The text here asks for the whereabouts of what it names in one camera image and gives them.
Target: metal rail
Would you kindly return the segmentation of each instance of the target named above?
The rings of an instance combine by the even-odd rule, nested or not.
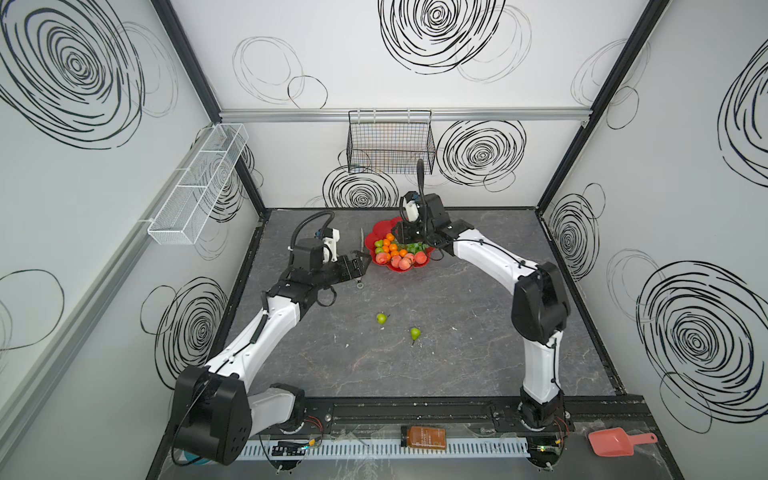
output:
[[[592,110],[587,107],[553,108],[254,108],[222,110],[221,120],[227,123],[260,122],[348,122],[350,112],[376,113],[377,121],[415,120],[420,112],[431,111],[432,121],[467,121],[467,120],[577,120],[589,121]]]

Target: white wall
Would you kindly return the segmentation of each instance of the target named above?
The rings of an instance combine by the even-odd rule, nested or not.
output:
[[[346,123],[248,124],[265,204],[395,207],[399,195],[416,190],[414,174],[345,173],[348,128]],[[425,184],[450,207],[535,205],[578,128],[578,121],[435,122],[437,158]],[[452,135],[458,139],[453,144]]]
[[[672,2],[636,117],[614,130],[631,115],[611,107],[545,216],[686,478],[764,476],[765,18],[758,0]]]
[[[455,4],[461,8],[454,10]],[[224,109],[591,106],[645,5],[645,0],[227,0],[211,8],[201,0],[174,2]],[[434,15],[431,22],[391,15],[421,7],[428,18]],[[405,38],[422,48],[419,55],[406,51]],[[443,51],[443,45],[454,47]],[[475,151],[495,144],[493,134],[482,128],[510,128],[477,123],[467,127],[478,130]],[[444,164],[452,160],[439,140],[450,126],[432,125]],[[451,206],[535,205],[578,123],[529,121],[521,127],[527,141],[519,166],[513,167],[517,162],[510,154],[458,159],[458,168],[470,170],[475,179],[508,167],[499,175],[503,181],[451,183],[453,171],[435,166],[428,183],[441,185],[434,191]],[[339,166],[346,129],[344,124],[249,125],[266,205],[324,205],[315,200]],[[387,191],[394,184],[402,193],[411,188],[406,175],[385,173],[383,179],[350,181]],[[359,195],[362,200],[350,206],[394,207],[396,202],[396,195],[392,201],[367,197]]]
[[[92,3],[3,16],[23,31],[54,9],[31,44],[0,41],[0,348],[32,344],[0,350],[0,414],[207,123],[151,3]]]
[[[331,108],[576,105],[571,81],[582,62],[628,37],[646,5],[644,0],[226,0],[216,8],[205,0],[173,3],[222,108],[318,108],[325,91],[313,79],[306,79],[300,94],[300,80],[291,85],[297,105],[288,98],[288,83],[299,75],[322,82]],[[428,8],[435,20],[404,17],[412,28],[398,28],[391,15],[379,13],[419,12],[416,7]],[[391,35],[382,34],[382,24]],[[386,40],[395,36],[432,57],[393,47],[402,63],[397,61],[387,48],[396,42]],[[457,51],[442,52],[441,45]]]
[[[165,384],[204,362],[257,221],[249,200],[226,218],[194,247],[149,245],[0,478],[147,474],[170,414]]]

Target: white wire basket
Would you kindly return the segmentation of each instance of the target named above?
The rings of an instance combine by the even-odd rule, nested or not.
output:
[[[227,185],[248,133],[243,124],[218,124],[197,152],[147,233],[160,245],[194,245]]]

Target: black frame edge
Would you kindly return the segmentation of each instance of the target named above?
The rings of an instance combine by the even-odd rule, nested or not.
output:
[[[214,123],[221,122],[221,108],[216,101],[214,91],[211,90],[208,80],[206,80],[203,69],[197,61],[197,57],[192,50],[192,45],[181,27],[181,22],[176,16],[176,10],[170,4],[170,0],[151,0],[157,16],[165,27],[165,31],[173,44],[176,54],[179,56],[181,65],[187,71],[187,76],[192,82],[200,102],[203,104],[210,121]]]
[[[160,18],[165,32],[170,39],[170,43],[176,50],[176,55],[179,56],[181,65],[187,72],[187,76],[192,82],[197,97],[200,99],[200,103],[203,104],[203,108],[208,114],[210,121],[216,123],[221,122],[221,107],[216,100],[213,89],[211,89],[208,80],[205,78],[203,68],[200,66],[200,62],[197,60],[197,56],[194,54],[192,45],[190,44],[187,34],[184,33],[184,28],[181,26],[181,22],[176,15],[173,5],[170,0],[151,0],[154,10],[157,12],[157,17]],[[262,219],[266,215],[267,208],[264,206],[264,201],[256,188],[256,184],[253,182],[248,168],[238,159],[235,163],[235,171],[240,181],[243,183],[246,193],[253,204],[253,208],[259,214]]]
[[[536,207],[446,207],[446,210],[536,210]],[[397,207],[273,207],[271,210],[392,211]]]
[[[605,345],[603,344],[603,340],[600,338],[600,333],[598,333],[598,329],[594,326],[594,321],[592,320],[592,316],[589,314],[589,310],[587,310],[587,304],[584,303],[584,299],[581,298],[581,294],[578,291],[578,288],[576,287],[576,282],[574,281],[573,277],[571,276],[571,273],[568,271],[568,267],[565,264],[565,259],[560,254],[560,250],[558,249],[558,246],[552,240],[552,235],[551,235],[551,232],[549,231],[549,227],[547,226],[546,222],[544,222],[544,218],[540,212],[537,212],[536,217],[538,218],[538,222],[541,225],[541,229],[544,231],[544,236],[547,237],[547,243],[549,244],[549,248],[550,250],[552,250],[552,253],[554,254],[554,258],[558,262],[558,268],[560,268],[560,271],[563,274],[565,283],[566,285],[568,285],[568,289],[571,291],[571,295],[573,296],[574,303],[576,304],[576,308],[579,314],[581,314],[581,318],[584,320],[584,326],[587,327],[587,332],[589,333],[589,337],[592,339],[592,344],[594,345],[594,349],[597,350],[598,352],[598,358],[600,358],[600,361],[603,363],[603,368],[605,368],[605,373],[608,375],[608,380],[611,381],[611,385],[614,387],[614,391],[616,392],[617,396],[627,395],[627,389],[624,388],[624,383],[621,381],[621,378],[619,377],[619,373],[616,370],[616,366],[611,360],[611,356],[608,355],[608,350],[605,348]]]
[[[624,49],[619,54],[619,58],[616,60],[614,67],[611,69],[611,73],[603,83],[603,87],[600,89],[600,93],[594,99],[592,104],[592,115],[589,117],[589,122],[579,128],[576,136],[571,145],[565,151],[563,160],[558,165],[558,169],[552,175],[552,179],[549,181],[544,194],[538,202],[537,211],[543,213],[544,210],[549,207],[549,204],[554,199],[555,194],[558,192],[563,180],[571,171],[574,162],[578,159],[581,150],[586,145],[592,132],[600,122],[603,113],[611,103],[616,91],[621,86],[621,82],[632,67],[635,58],[640,54],[641,49],[645,45],[646,40],[650,36],[650,33],[656,27],[656,24],[664,13],[664,10],[669,5],[670,0],[650,0],[643,10],[643,14],[637,21],[637,24],[632,31],[632,35],[629,36],[627,43],[624,45]]]
[[[232,322],[235,320],[235,314],[237,313],[237,307],[240,306],[240,300],[243,298],[243,292],[248,283],[248,277],[250,271],[253,269],[253,260],[256,258],[256,252],[259,250],[261,244],[261,237],[263,236],[264,227],[266,222],[269,221],[270,213],[267,212],[266,216],[262,220],[261,225],[256,227],[253,231],[253,236],[250,239],[248,250],[243,258],[243,263],[240,265],[240,271],[237,273],[235,284],[232,286],[232,292],[230,298],[227,301],[227,308],[224,310],[224,315],[221,318],[221,323],[216,331],[216,336],[210,345],[210,351],[208,352],[208,359],[214,358],[216,355],[224,350],[227,344],[227,336],[232,329]]]
[[[256,252],[259,250],[259,245],[261,244],[261,237],[264,232],[264,227],[266,226],[266,223],[269,221],[269,219],[270,212],[267,211],[262,219],[261,225],[256,227],[256,229],[253,231],[253,236],[250,239],[248,250],[246,251],[245,257],[243,258],[243,263],[240,265],[240,271],[237,273],[237,278],[235,279],[235,283],[232,286],[232,293],[230,294],[230,298],[227,301],[227,307],[224,310],[224,315],[221,319],[221,323],[219,324],[219,328],[216,331],[214,341],[211,343],[207,358],[208,360],[221,353],[226,345],[227,335],[229,335],[230,329],[232,328],[232,322],[235,319],[237,307],[240,305],[240,299],[243,298],[243,292],[245,291],[245,287],[248,283],[250,271],[253,268],[253,260],[256,258]],[[152,465],[150,465],[149,471],[147,472],[147,480],[154,480],[160,477],[160,473],[162,472],[163,464],[165,463],[168,451],[170,450],[173,437],[174,430],[170,425],[170,422],[168,422],[165,427],[165,432],[163,432],[163,437],[160,440],[160,444],[157,446],[157,450],[154,453]]]

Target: black swirl pattern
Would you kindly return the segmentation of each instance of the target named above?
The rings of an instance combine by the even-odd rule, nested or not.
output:
[[[603,192],[600,184],[589,184],[583,194],[568,194],[558,201],[549,217],[549,228],[574,280],[587,276],[600,253],[598,209],[587,198],[590,190]]]
[[[645,283],[637,318],[661,399],[683,427],[706,433],[714,419],[768,413],[768,303],[738,276],[708,262],[669,263]]]
[[[717,144],[728,167],[768,187],[768,41],[733,81],[717,115]]]
[[[402,66],[438,74],[474,58],[496,32],[504,0],[379,0],[384,45]]]
[[[144,76],[105,0],[0,3],[0,98],[44,134],[103,150],[128,142],[144,105]]]
[[[525,154],[527,137],[519,121],[457,121],[440,137],[440,172],[458,185],[509,188]]]
[[[581,64],[581,67],[578,69],[571,82],[571,96],[576,102],[585,107],[592,106],[594,99],[597,98],[598,93],[603,88],[605,79],[611,72],[616,59],[624,49],[626,43],[626,38],[612,41],[590,55],[590,57]],[[611,99],[611,105],[622,104],[631,96],[632,91],[623,89],[622,87],[632,87],[632,90],[634,90],[634,87],[637,86],[637,83],[643,77],[648,60],[650,60],[650,45],[646,43],[637,55],[637,59],[632,64],[632,67],[624,77],[624,80],[621,82],[621,86],[616,92],[616,95]]]
[[[264,182],[264,177],[258,170],[256,170],[256,160],[248,145],[246,145],[243,152],[240,153],[239,161],[242,161],[245,164],[252,176],[260,178],[260,181],[256,182],[256,188],[260,188]],[[245,190],[243,182],[240,181],[237,171],[232,170],[229,179],[227,179],[227,182],[224,184],[221,195],[216,199],[216,203],[210,212],[210,218],[220,223],[232,220],[237,215],[237,212],[240,211],[243,202],[248,200],[248,198],[248,193]]]
[[[368,167],[334,168],[323,181],[323,199],[328,208],[396,207],[400,193],[389,175]]]
[[[149,311],[147,302],[163,295],[172,300],[162,306],[162,311]],[[216,280],[205,276],[191,280],[178,291],[160,285],[147,295],[141,304],[139,323],[145,333],[155,337],[154,365],[166,387],[174,389],[176,378],[187,366],[206,362],[226,308],[227,295]]]
[[[492,83],[511,74],[531,50],[531,21],[519,8],[495,6],[502,11],[498,29],[488,44],[457,70],[462,77],[478,83]]]
[[[629,319],[645,321],[647,317],[637,317],[637,298],[647,279],[658,273],[659,266],[647,253],[632,248],[624,249],[611,257],[606,267],[605,277],[608,294],[616,308]]]
[[[323,108],[328,101],[326,86],[304,74],[296,51],[282,38],[245,38],[232,54],[232,69],[243,90],[261,101],[298,108]]]
[[[150,117],[160,118],[176,108],[179,100],[179,77],[172,49],[166,47],[149,28],[136,22],[123,22],[144,75],[144,105],[142,111]]]
[[[36,300],[30,303],[20,292]],[[0,277],[0,373],[8,352],[40,343],[56,330],[64,305],[64,289],[47,270],[16,270]],[[21,327],[15,332],[14,322]]]

